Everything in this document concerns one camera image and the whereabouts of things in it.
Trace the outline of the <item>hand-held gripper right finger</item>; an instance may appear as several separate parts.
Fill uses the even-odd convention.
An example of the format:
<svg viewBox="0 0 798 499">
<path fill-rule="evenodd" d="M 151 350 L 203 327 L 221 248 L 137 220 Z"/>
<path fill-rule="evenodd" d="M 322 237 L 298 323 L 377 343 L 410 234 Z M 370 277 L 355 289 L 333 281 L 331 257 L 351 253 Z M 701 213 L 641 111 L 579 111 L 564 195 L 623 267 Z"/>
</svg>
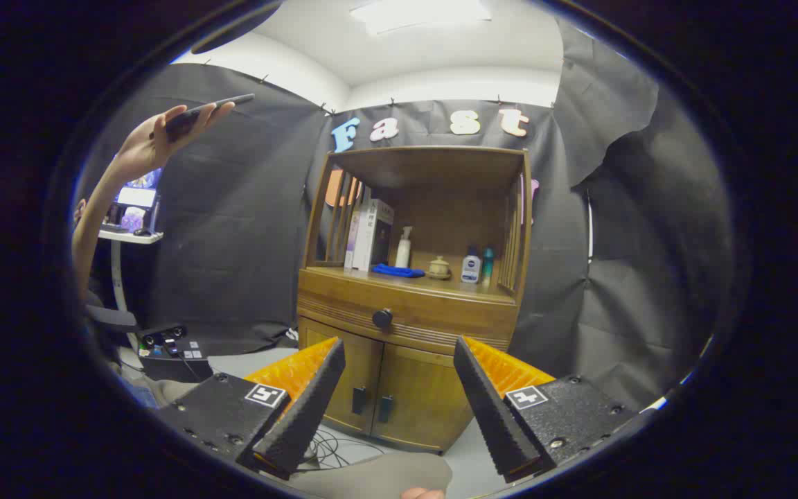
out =
<svg viewBox="0 0 798 499">
<path fill-rule="evenodd" d="M 635 417 L 585 377 L 554 377 L 469 337 L 453 363 L 496 471 L 506 482 L 588 454 Z"/>
</svg>

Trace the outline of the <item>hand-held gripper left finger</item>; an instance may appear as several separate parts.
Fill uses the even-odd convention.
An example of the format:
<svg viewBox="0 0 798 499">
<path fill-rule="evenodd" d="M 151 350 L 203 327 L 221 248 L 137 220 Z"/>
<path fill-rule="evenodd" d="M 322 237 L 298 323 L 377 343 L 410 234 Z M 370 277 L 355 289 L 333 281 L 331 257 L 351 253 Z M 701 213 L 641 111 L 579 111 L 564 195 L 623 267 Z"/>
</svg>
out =
<svg viewBox="0 0 798 499">
<path fill-rule="evenodd" d="M 157 414 L 211 457 L 287 480 L 345 366 L 343 340 L 329 338 L 245 377 L 212 375 Z"/>
</svg>

